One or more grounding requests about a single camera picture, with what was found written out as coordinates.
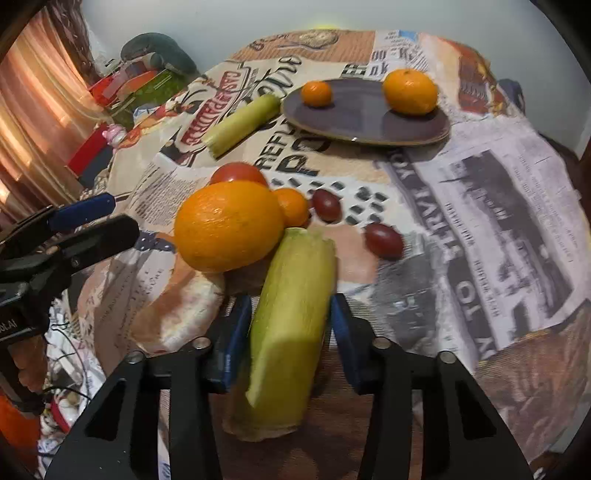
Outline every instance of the celery stalk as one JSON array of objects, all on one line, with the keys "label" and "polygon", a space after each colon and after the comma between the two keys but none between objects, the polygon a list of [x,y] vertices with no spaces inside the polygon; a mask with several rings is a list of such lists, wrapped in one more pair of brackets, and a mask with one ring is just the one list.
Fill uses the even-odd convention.
[{"label": "celery stalk", "polygon": [[280,109],[281,101],[275,95],[261,95],[207,130],[202,141],[207,145],[213,158],[221,157],[242,139],[278,115]]},{"label": "celery stalk", "polygon": [[248,385],[236,386],[227,430],[259,441],[301,423],[335,284],[333,241],[303,228],[286,229],[252,321]]}]

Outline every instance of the tomato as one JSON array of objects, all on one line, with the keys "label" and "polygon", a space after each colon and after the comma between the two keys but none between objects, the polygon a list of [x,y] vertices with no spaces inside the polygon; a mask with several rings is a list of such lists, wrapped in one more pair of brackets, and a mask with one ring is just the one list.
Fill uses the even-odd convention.
[{"label": "tomato", "polygon": [[212,175],[209,184],[220,183],[221,181],[232,181],[232,180],[249,180],[255,181],[268,187],[267,180],[261,171],[241,161],[235,161],[226,163],[219,167]]}]

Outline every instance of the orange object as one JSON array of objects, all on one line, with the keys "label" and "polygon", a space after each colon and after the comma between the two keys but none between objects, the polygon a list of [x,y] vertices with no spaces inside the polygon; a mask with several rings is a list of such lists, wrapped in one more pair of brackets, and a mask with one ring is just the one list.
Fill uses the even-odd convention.
[{"label": "orange object", "polygon": [[398,113],[427,115],[437,106],[437,85],[418,70],[394,70],[382,88],[390,107]]},{"label": "orange object", "polygon": [[286,227],[302,226],[308,221],[308,200],[298,190],[277,189],[273,190],[273,195],[279,201]]},{"label": "orange object", "polygon": [[159,74],[157,70],[149,70],[139,74],[137,77],[127,80],[119,90],[117,90],[117,98],[125,100],[129,95],[142,88],[146,83]]},{"label": "orange object", "polygon": [[0,393],[0,432],[27,467],[37,467],[37,440],[41,436],[39,418],[26,419]]},{"label": "orange object", "polygon": [[328,106],[332,103],[332,88],[326,82],[308,82],[301,89],[301,99],[308,106]]},{"label": "orange object", "polygon": [[185,200],[174,221],[174,242],[195,270],[225,272],[263,258],[283,229],[281,208],[268,188],[253,181],[223,181]]}]

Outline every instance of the plate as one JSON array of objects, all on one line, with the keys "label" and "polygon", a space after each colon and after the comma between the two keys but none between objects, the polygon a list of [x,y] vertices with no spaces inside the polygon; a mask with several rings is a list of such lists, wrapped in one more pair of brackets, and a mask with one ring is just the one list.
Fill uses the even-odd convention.
[{"label": "plate", "polygon": [[301,88],[282,104],[287,121],[322,137],[390,147],[428,145],[449,135],[449,118],[437,107],[424,116],[408,116],[390,110],[382,82],[363,79],[327,80],[333,103],[313,108],[301,100]]}]

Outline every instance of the orange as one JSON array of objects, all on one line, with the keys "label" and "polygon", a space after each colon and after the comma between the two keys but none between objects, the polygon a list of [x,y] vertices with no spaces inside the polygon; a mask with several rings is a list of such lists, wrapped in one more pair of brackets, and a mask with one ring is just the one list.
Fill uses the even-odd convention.
[{"label": "orange", "polygon": [[193,193],[174,221],[174,242],[195,270],[225,272],[267,255],[283,233],[277,198],[259,183],[224,181]]},{"label": "orange", "polygon": [[398,113],[427,115],[437,106],[437,85],[418,70],[394,70],[382,89],[390,107]]},{"label": "orange", "polygon": [[279,206],[283,211],[283,221],[286,227],[302,226],[308,221],[308,200],[296,189],[273,190]]},{"label": "orange", "polygon": [[332,88],[326,82],[308,82],[301,88],[301,99],[308,106],[328,106],[332,103]]}]

